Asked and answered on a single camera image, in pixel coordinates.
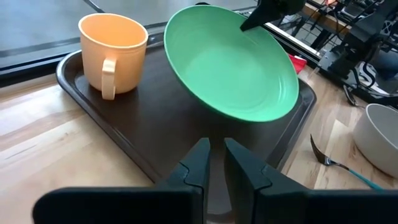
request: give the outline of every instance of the wooden surface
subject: wooden surface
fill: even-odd
[[[347,171],[320,165],[310,147],[313,134],[334,160],[398,188],[354,146],[351,131],[363,109],[350,107],[343,92],[311,68],[299,76],[318,101],[283,173],[311,189],[368,189]],[[0,111],[0,223],[30,223],[34,202],[60,187],[152,185],[53,75],[1,89]]]

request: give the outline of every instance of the bowl rim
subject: bowl rim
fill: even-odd
[[[290,67],[291,67],[292,71],[294,72],[294,74],[295,74],[295,76],[296,76],[296,79],[295,79],[295,80],[296,80],[296,82],[295,82],[295,88],[297,89],[297,92],[296,92],[296,94],[295,94],[295,100],[294,100],[294,102],[292,103],[291,109],[290,109],[290,110],[287,110],[287,111],[285,111],[284,113],[281,113],[280,115],[276,116],[275,118],[271,118],[271,119],[264,119],[264,118],[263,118],[263,119],[253,119],[253,118],[249,118],[248,116],[236,116],[236,114],[230,113],[229,111],[221,111],[221,110],[219,110],[215,105],[210,104],[209,102],[207,102],[206,100],[204,100],[202,97],[196,95],[196,94],[194,93],[194,91],[191,90],[191,88],[187,85],[187,83],[181,78],[180,74],[179,74],[178,72],[176,72],[175,66],[174,66],[174,64],[172,63],[171,59],[170,59],[170,54],[169,54],[169,51],[167,50],[167,33],[168,33],[168,30],[169,30],[170,23],[173,21],[173,19],[174,19],[175,17],[177,17],[182,11],[192,9],[192,8],[194,8],[194,7],[203,7],[203,8],[205,8],[205,7],[213,7],[213,8],[218,8],[218,9],[221,9],[221,10],[233,12],[233,13],[235,13],[236,15],[239,15],[239,16],[241,16],[241,17],[244,17],[243,15],[240,15],[239,13],[236,13],[236,12],[234,12],[234,11],[232,11],[232,10],[229,10],[229,9],[227,9],[227,8],[220,7],[220,6],[214,6],[214,5],[194,5],[194,6],[188,6],[188,7],[185,7],[185,8],[183,8],[183,9],[180,9],[179,11],[177,11],[177,12],[169,19],[169,21],[168,21],[168,23],[167,23],[167,25],[166,25],[166,27],[165,27],[165,31],[164,31],[164,47],[165,47],[167,59],[168,59],[170,65],[171,65],[171,67],[173,68],[173,70],[174,70],[176,76],[178,76],[178,79],[180,80],[180,82],[182,82],[182,83],[184,84],[184,86],[185,86],[187,89],[189,89],[189,91],[190,91],[195,97],[197,97],[200,101],[204,102],[204,103],[205,103],[207,106],[209,106],[210,108],[213,108],[214,110],[217,110],[219,113],[225,114],[225,115],[227,115],[227,116],[229,116],[229,117],[232,117],[232,118],[235,118],[235,119],[238,119],[238,120],[241,120],[241,121],[257,122],[257,123],[258,123],[258,122],[275,121],[275,120],[277,120],[277,119],[279,119],[279,118],[282,118],[283,116],[287,115],[290,111],[292,111],[292,109],[294,108],[294,106],[295,106],[295,104],[296,104],[296,102],[297,102],[297,99],[299,98],[299,95],[300,95],[299,77],[297,76],[298,74],[296,74],[296,72],[295,72],[295,70],[294,70],[293,62],[289,59],[289,56],[288,56],[287,52],[283,49],[283,47],[280,45],[280,43],[279,43],[278,41],[276,41],[275,38],[273,38],[273,36],[271,36],[271,37],[273,38],[274,42],[286,53],[286,59],[289,61]]]
[[[379,128],[374,124],[373,119],[370,117],[369,108],[370,108],[370,107],[375,107],[375,106],[384,108],[385,110],[392,111],[393,113],[396,113],[396,114],[398,114],[398,111],[395,110],[395,109],[392,109],[392,108],[390,108],[390,107],[388,107],[388,106],[380,105],[380,104],[378,104],[378,103],[371,103],[371,104],[368,104],[368,105],[366,106],[366,108],[365,108],[366,116],[367,116],[369,122],[373,125],[374,129],[382,136],[382,138],[383,138],[384,140],[386,140],[392,147],[394,147],[395,150],[398,150],[398,146],[396,146],[395,144],[393,144],[388,138],[386,138],[385,135],[383,135],[383,133],[379,130]]]

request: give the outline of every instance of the red object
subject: red object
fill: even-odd
[[[289,54],[289,58],[293,63],[294,69],[296,70],[296,73],[299,74],[307,64],[307,61],[305,59],[302,59],[297,56],[293,56]]]

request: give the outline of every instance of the metal fork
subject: metal fork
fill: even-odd
[[[383,190],[382,187],[378,186],[377,184],[371,182],[370,180],[368,180],[367,178],[363,177],[361,174],[353,171],[352,169],[344,166],[343,164],[340,164],[338,162],[333,161],[332,159],[330,159],[329,157],[327,157],[326,155],[324,155],[315,145],[312,135],[311,135],[311,147],[312,147],[312,151],[315,154],[315,157],[317,158],[318,162],[322,163],[325,166],[339,166],[345,170],[348,170],[350,173],[354,174],[356,177],[358,177],[359,179],[361,179],[363,182],[365,182],[370,188],[372,189],[377,189],[377,190]]]

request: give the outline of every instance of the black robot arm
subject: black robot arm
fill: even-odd
[[[295,14],[304,7],[305,0],[259,0],[257,8],[244,21],[241,30],[245,31],[287,15]]]

